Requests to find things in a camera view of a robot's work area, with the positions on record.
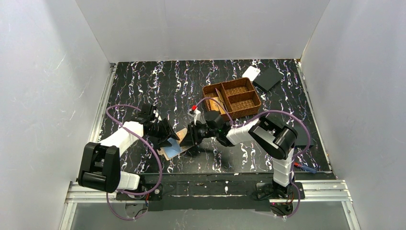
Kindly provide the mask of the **gold credit card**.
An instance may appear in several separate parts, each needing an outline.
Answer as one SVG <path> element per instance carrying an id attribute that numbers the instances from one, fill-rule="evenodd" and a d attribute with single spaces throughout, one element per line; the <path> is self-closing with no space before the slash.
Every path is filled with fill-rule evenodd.
<path id="1" fill-rule="evenodd" d="M 218 97 L 214 97 L 212 100 L 209 100 L 209 103 L 210 110 L 219 111 L 220 114 L 222 115 L 226 113 L 225 110 L 223 109 L 224 105 Z"/>

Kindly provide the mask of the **brown woven divided basket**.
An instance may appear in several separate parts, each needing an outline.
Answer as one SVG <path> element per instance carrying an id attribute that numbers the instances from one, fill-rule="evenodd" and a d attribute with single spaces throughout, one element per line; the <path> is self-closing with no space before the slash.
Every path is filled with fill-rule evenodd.
<path id="1" fill-rule="evenodd" d="M 221 99 L 233 120 L 256 115 L 261 100 L 249 78 L 240 78 L 203 87 L 203 97 Z"/>

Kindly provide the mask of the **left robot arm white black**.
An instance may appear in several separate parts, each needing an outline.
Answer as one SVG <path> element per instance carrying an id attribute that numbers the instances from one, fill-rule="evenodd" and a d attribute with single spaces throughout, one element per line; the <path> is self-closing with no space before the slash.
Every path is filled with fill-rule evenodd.
<path id="1" fill-rule="evenodd" d="M 82 187 L 102 192 L 121 192 L 133 196 L 143 196 L 154 192 L 161 183 L 163 168 L 157 150 L 173 147 L 180 138 L 166 118 L 161 118 L 156 106 L 143 104 L 130 121 L 111 120 L 118 130 L 100 142 L 85 145 L 78 174 L 78 184 Z M 151 189 L 138 189 L 141 177 L 138 174 L 121 170 L 120 157 L 135 142 L 142 141 L 153 153 L 159 168 L 158 181 Z"/>

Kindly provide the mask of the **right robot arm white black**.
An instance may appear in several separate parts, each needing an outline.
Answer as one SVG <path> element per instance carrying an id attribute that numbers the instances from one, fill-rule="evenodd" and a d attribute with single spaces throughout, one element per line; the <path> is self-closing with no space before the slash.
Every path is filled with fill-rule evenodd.
<path id="1" fill-rule="evenodd" d="M 255 142 L 272 157 L 273 182 L 287 188 L 293 182 L 293 149 L 298 136 L 294 128 L 277 123 L 270 115 L 261 115 L 240 127 L 232 127 L 218 111 L 205 114 L 205 122 L 192 121 L 181 147 L 199 145 L 205 138 L 216 138 L 225 147 L 244 142 Z"/>

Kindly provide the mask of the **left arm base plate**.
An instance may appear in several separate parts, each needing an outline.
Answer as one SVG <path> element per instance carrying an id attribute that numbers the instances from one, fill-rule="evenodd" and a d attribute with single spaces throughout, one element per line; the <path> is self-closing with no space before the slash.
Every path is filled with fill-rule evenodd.
<path id="1" fill-rule="evenodd" d="M 154 184 L 142 184 L 136 190 L 129 190 L 130 193 L 142 193 L 153 188 Z M 145 195 L 131 195 L 117 192 L 116 200 L 118 201 L 159 201 L 162 199 L 163 185 L 160 184 L 153 192 Z"/>

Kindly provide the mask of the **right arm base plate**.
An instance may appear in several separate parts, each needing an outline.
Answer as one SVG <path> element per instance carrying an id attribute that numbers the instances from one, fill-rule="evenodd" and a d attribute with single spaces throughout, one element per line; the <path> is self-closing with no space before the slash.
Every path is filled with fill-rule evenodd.
<path id="1" fill-rule="evenodd" d="M 256 183 L 251 197 L 257 201 L 269 199 L 289 201 L 292 199 L 305 199 L 305 192 L 303 184 L 300 182 L 294 182 L 294 185 L 288 184 L 286 187 L 276 182 Z"/>

